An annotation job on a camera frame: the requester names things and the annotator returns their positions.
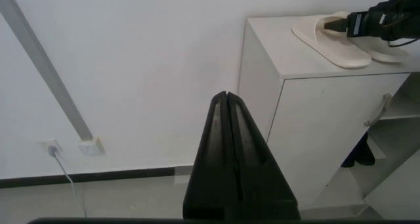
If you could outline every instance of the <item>slipper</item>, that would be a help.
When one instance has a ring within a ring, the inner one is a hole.
[[[386,41],[378,37],[351,37],[349,41],[380,62],[403,62],[408,56],[406,51],[398,47],[389,47]]]
[[[362,68],[372,58],[349,42],[345,32],[324,29],[326,22],[346,18],[347,12],[329,15],[305,16],[292,27],[292,32],[330,62],[346,69]]]

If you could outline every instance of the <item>white wall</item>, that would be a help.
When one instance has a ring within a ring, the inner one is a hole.
[[[247,16],[365,10],[379,1],[17,0],[107,152],[83,157],[67,129],[59,142],[73,172],[192,164],[211,97],[237,91]],[[19,149],[7,156],[21,161]],[[37,168],[31,175],[52,172],[42,155],[26,158]],[[0,177],[28,174],[10,169]]]
[[[37,139],[57,139],[72,173],[111,169],[110,158],[80,155],[77,133],[1,15],[0,39],[0,179],[60,173]]]

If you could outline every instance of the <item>floor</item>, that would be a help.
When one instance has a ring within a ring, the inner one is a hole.
[[[88,217],[182,219],[189,175],[76,183]],[[27,223],[38,217],[82,217],[70,184],[0,189],[2,223]],[[316,212],[303,215],[316,219]],[[379,219],[367,209],[360,219]]]

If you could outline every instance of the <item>open shelf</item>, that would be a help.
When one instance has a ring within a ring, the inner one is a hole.
[[[390,108],[381,120],[400,118],[420,118],[420,104],[399,91],[393,96]]]
[[[352,172],[348,168],[339,168],[315,202],[299,209],[310,210],[364,204],[363,194]]]
[[[356,162],[350,168],[364,195],[368,195],[420,148],[419,128],[420,119],[412,118],[381,121],[368,131],[386,158],[376,160],[373,166],[361,166]]]

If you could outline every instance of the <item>wall socket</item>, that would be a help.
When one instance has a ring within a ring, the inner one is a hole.
[[[104,147],[100,142],[99,137],[93,138],[92,141],[81,141],[79,143],[81,153],[89,156],[97,156],[105,154]]]
[[[49,146],[55,146],[57,148],[57,152],[62,152],[63,149],[58,144],[57,140],[55,139],[46,139],[46,140],[40,140],[36,141],[36,144],[42,148],[42,150],[46,153],[48,153],[48,147]]]

